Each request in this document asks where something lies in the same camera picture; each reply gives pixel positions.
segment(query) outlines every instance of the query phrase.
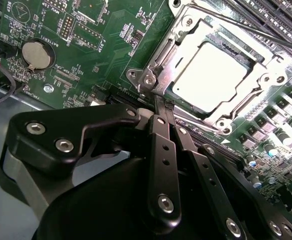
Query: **metal load plate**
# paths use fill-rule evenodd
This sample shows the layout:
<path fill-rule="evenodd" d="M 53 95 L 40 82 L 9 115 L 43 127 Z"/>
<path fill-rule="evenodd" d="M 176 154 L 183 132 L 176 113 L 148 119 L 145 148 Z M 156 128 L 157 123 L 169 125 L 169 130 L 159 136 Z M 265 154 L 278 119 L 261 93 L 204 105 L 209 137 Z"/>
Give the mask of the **metal load plate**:
<path fill-rule="evenodd" d="M 191 117 L 228 135 L 232 121 L 255 97 L 287 82 L 283 59 L 240 28 L 196 8 L 216 11 L 206 2 L 182 1 L 176 7 L 172 1 L 169 5 L 176 17 L 174 24 L 148 65 L 143 70 L 129 69 L 127 78 L 141 94 L 174 93 L 202 113 Z M 220 38 L 241 55 L 223 50 Z"/>

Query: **screw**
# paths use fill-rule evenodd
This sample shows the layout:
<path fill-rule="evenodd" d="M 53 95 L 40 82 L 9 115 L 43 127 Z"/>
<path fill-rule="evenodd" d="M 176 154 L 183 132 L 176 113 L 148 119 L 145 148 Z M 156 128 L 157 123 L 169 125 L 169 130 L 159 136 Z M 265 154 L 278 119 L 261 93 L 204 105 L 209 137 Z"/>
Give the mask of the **screw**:
<path fill-rule="evenodd" d="M 69 153 L 74 149 L 74 145 L 69 140 L 60 139 L 56 142 L 56 148 L 64 153 Z"/>
<path fill-rule="evenodd" d="M 281 236 L 281 230 L 274 222 L 270 221 L 269 226 L 276 235 Z"/>
<path fill-rule="evenodd" d="M 211 147 L 207 147 L 207 151 L 210 152 L 210 154 L 215 154 L 215 151 Z"/>
<path fill-rule="evenodd" d="M 45 133 L 46 128 L 41 123 L 38 122 L 32 122 L 27 125 L 27 131 L 34 135 L 41 135 Z"/>
<path fill-rule="evenodd" d="M 158 198 L 158 205 L 165 213 L 172 213 L 174 211 L 174 204 L 167 196 L 160 196 Z"/>
<path fill-rule="evenodd" d="M 226 225 L 229 231 L 236 237 L 239 238 L 241 236 L 241 231 L 238 225 L 230 218 L 227 218 Z"/>
<path fill-rule="evenodd" d="M 46 93 L 48 93 L 48 94 L 51 94 L 51 93 L 53 93 L 54 92 L 54 87 L 51 85 L 51 84 L 45 84 L 44 85 L 44 91 L 46 92 Z"/>
<path fill-rule="evenodd" d="M 289 227 L 287 227 L 286 224 L 282 224 L 282 227 L 285 229 L 288 235 L 292 237 L 292 230 Z"/>
<path fill-rule="evenodd" d="M 192 19 L 189 18 L 186 22 L 186 26 L 189 27 L 190 25 L 192 25 Z"/>
<path fill-rule="evenodd" d="M 180 131 L 182 134 L 184 134 L 184 135 L 187 134 L 187 131 L 186 131 L 185 129 L 183 129 L 183 128 L 180 128 L 179 131 Z"/>
<path fill-rule="evenodd" d="M 131 111 L 131 110 L 129 110 L 129 109 L 127 109 L 127 113 L 128 113 L 130 116 L 133 116 L 133 117 L 136 115 L 133 111 Z"/>
<path fill-rule="evenodd" d="M 189 28 L 193 25 L 194 21 L 191 18 L 191 15 L 186 15 L 181 21 L 181 25 L 183 25 L 186 28 Z"/>
<path fill-rule="evenodd" d="M 146 78 L 146 79 L 144 80 L 144 83 L 147 84 L 147 85 L 152 85 L 152 84 L 154 83 L 154 80 L 151 79 L 151 78 Z"/>
<path fill-rule="evenodd" d="M 157 120 L 158 120 L 158 122 L 160 122 L 161 124 L 165 124 L 165 121 L 164 121 L 163 119 L 158 118 Z"/>
<path fill-rule="evenodd" d="M 134 71 L 131 71 L 128 73 L 128 76 L 131 78 L 131 79 L 135 79 L 136 78 L 136 73 Z"/>

